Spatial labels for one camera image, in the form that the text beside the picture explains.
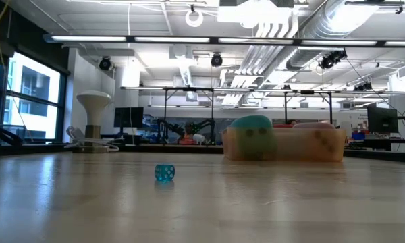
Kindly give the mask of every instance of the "window frame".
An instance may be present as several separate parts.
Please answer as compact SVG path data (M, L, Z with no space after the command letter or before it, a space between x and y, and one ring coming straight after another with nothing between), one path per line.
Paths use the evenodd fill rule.
M32 101L36 103L40 103L43 105L50 105L54 106L57 108L57 119L56 119L56 124L55 124L55 138L33 138L33 142L62 142L63 141L63 125L64 125L64 113L65 113L65 94L66 94L66 85L68 81L68 75L64 74L63 72L60 72L59 70L56 70L55 68L51 67L50 65L46 65L45 63L31 57L29 54L18 51L19 54L24 55L33 61L38 62L39 64L45 65L48 68L51 68L52 70L59 72L60 73L60 80L59 80L59 98L57 103L40 99L38 97L30 96L27 94L22 94L21 92L16 92L12 90L7 89L7 83L8 83L8 73L6 70L8 68L11 68L10 66L14 63L10 61L10 58L5 59L5 65L6 68L3 67L3 65L0 64L0 124L4 124L4 115L6 111L5 105L6 105L6 96L9 97L16 97L16 98L21 98L27 101ZM25 137L24 139L26 142L32 142L31 138Z

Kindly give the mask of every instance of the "security camera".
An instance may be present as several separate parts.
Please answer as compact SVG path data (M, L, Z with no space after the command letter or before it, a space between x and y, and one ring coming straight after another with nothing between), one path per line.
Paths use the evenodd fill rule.
M110 61L111 57L102 57L102 61L99 63L99 68L104 71L113 69L113 64Z
M211 58L211 66L212 67L219 67L222 65L222 57L220 53L214 53L213 57Z

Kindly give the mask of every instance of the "table surface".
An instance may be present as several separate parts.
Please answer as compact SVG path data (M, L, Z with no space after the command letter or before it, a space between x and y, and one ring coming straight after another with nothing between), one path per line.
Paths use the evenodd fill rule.
M155 182L159 163L173 182ZM405 163L4 157L0 242L405 242Z

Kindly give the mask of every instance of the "white lamp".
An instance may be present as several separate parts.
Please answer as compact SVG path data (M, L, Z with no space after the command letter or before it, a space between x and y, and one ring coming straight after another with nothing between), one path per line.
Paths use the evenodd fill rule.
M101 138L102 111L111 102L109 94L94 90L76 96L87 112L86 138Z

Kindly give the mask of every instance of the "ceiling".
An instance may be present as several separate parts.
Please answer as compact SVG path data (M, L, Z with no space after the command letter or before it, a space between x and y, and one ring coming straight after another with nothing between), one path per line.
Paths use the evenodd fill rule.
M206 1L208 7L204 10L217 11L218 0ZM303 22L323 2L323 0L308 0L309 7L299 11L299 23ZM194 28L185 22L185 11L188 7L173 7L167 5L167 16L164 16L160 5L145 6L148 10L136 5L101 5L98 3L75 3L66 0L18 0L11 1L11 6L23 16L38 24L52 34L98 34L98 35L181 35L181 36L254 36L255 29L246 29L236 23L217 22L217 18L205 14L201 26ZM396 9L384 9L374 13L365 24L356 29L348 38L405 38L405 6L404 13L395 14ZM176 66L168 65L169 45L148 44L87 44L85 48L99 49L128 49L131 48L146 66L141 74L141 80L171 80L179 76ZM213 52L221 52L224 65L240 65L245 57L247 46L228 45L195 45L192 46L197 55L198 65L190 67L193 76L219 77L221 68L211 67L210 59ZM387 67L403 66L405 49L373 49L348 48L348 59L360 73L374 73L374 88L387 86L386 74L394 71ZM125 63L126 57L112 57L113 61ZM375 60L381 61L380 67L375 67ZM338 64L334 70L324 73L299 72L294 85L308 83L318 86L318 83L343 85L356 80L357 73L348 62Z

